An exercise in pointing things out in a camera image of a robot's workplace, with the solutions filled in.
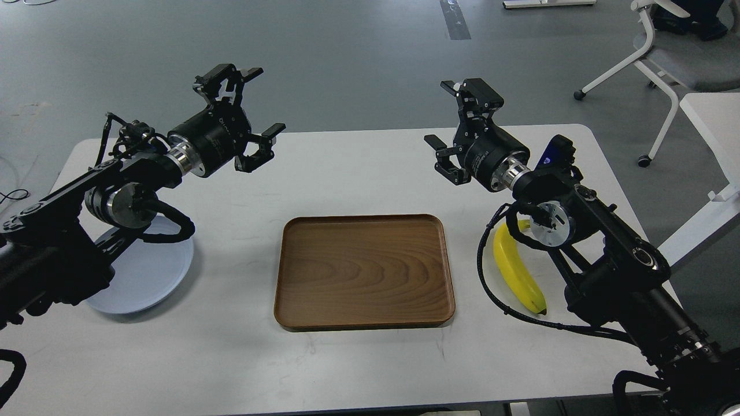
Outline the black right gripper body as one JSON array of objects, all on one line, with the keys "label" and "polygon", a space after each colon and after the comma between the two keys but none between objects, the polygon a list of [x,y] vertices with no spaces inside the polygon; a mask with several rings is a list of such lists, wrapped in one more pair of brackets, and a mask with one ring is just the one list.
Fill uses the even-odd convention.
[{"label": "black right gripper body", "polygon": [[453,150],[459,152],[460,163],[460,168],[452,170],[455,185],[476,179],[489,192],[512,190],[518,177],[528,170],[528,147],[483,116],[461,119]]}]

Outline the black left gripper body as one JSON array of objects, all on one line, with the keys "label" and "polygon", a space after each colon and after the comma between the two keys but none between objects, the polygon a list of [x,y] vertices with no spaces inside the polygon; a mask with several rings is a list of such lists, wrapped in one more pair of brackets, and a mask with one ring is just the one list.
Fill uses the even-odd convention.
[{"label": "black left gripper body", "polygon": [[251,125],[240,98],[234,102],[223,98],[170,130],[168,140],[171,144],[189,143],[199,160],[192,173],[209,177],[233,159],[237,171],[249,172],[244,168],[247,157],[243,153],[250,135]]}]

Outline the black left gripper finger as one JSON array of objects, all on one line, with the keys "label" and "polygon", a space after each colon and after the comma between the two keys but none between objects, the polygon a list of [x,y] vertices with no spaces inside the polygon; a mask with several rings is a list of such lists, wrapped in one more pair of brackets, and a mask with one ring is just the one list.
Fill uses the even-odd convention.
[{"label": "black left gripper finger", "polygon": [[244,144],[244,147],[249,143],[256,144],[257,150],[251,155],[243,155],[243,150],[242,153],[237,153],[234,158],[235,170],[242,173],[253,173],[257,168],[272,160],[275,157],[272,146],[276,143],[278,134],[285,129],[284,123],[275,123],[259,135],[251,132],[240,133],[240,143]]},{"label": "black left gripper finger", "polygon": [[195,77],[193,90],[208,106],[241,107],[244,84],[263,73],[263,68],[251,68],[244,73],[235,64],[217,64],[209,73]]}]

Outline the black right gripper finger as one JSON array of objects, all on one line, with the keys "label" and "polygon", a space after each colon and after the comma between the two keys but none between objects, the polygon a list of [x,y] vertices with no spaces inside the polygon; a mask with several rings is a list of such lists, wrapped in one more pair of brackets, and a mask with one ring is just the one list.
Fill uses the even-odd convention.
[{"label": "black right gripper finger", "polygon": [[443,80],[441,87],[455,97],[460,122],[479,118],[489,120],[503,107],[503,97],[483,79],[465,79],[460,83]]},{"label": "black right gripper finger", "polygon": [[434,169],[445,179],[455,186],[471,181],[471,175],[467,169],[459,168],[451,161],[453,155],[464,155],[466,148],[463,145],[454,144],[452,147],[447,147],[436,135],[425,135],[424,142],[434,149],[436,157]]}]

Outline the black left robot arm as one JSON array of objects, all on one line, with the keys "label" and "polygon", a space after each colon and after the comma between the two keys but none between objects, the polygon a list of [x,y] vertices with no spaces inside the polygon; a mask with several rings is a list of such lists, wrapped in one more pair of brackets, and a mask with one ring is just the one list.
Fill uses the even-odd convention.
[{"label": "black left robot arm", "polygon": [[195,234],[182,211],[159,200],[186,174],[209,177],[233,161],[251,173],[274,158],[286,126],[252,132],[243,88],[262,68],[217,64],[193,90],[206,106],[167,134],[106,115],[95,165],[2,224],[1,325],[20,325],[54,303],[77,305],[109,286],[113,261],[136,240],[178,243]]}]

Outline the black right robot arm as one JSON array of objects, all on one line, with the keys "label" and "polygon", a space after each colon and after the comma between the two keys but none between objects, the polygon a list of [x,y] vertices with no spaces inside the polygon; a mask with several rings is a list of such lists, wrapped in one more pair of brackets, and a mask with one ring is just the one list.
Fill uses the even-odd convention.
[{"label": "black right robot arm", "polygon": [[514,199],[500,206],[484,229],[476,253],[479,281],[484,282],[489,234],[505,220],[513,239],[548,253],[566,283],[568,310],[584,324],[531,318],[484,286],[494,304],[529,324],[639,348],[656,375],[622,370],[614,377],[620,415],[632,414],[629,382],[661,391],[671,415],[737,415],[738,349],[722,352],[664,289],[671,275],[668,261],[616,215],[616,205],[605,205],[582,184],[573,142],[555,135],[530,169],[528,147],[494,123],[504,100],[483,79],[444,80],[441,87],[455,97],[460,123],[452,147],[436,135],[424,137],[436,153],[434,168],[455,185],[476,179],[489,192],[510,190]]}]

